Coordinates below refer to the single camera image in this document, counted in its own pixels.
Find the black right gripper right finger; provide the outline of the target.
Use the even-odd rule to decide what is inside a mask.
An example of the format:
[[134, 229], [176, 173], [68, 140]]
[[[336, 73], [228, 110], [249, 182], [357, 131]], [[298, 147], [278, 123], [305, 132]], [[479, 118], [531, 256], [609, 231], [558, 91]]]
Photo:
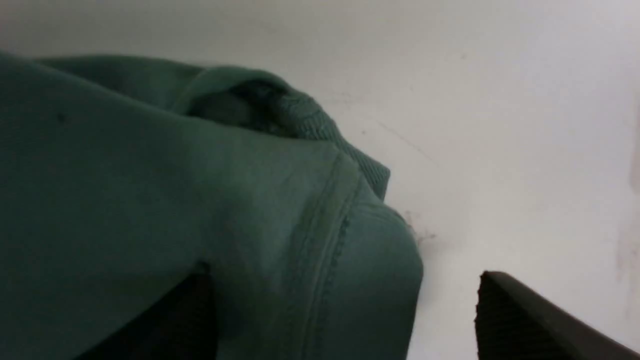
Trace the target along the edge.
[[474, 327], [480, 360], [640, 357], [505, 272], [483, 272], [477, 293]]

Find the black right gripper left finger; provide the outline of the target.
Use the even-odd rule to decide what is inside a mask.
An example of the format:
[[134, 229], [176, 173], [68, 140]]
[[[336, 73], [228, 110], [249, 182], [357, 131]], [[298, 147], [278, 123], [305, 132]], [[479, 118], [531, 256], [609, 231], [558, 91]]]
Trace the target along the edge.
[[210, 266], [195, 269], [151, 307], [78, 360], [215, 360], [217, 306]]

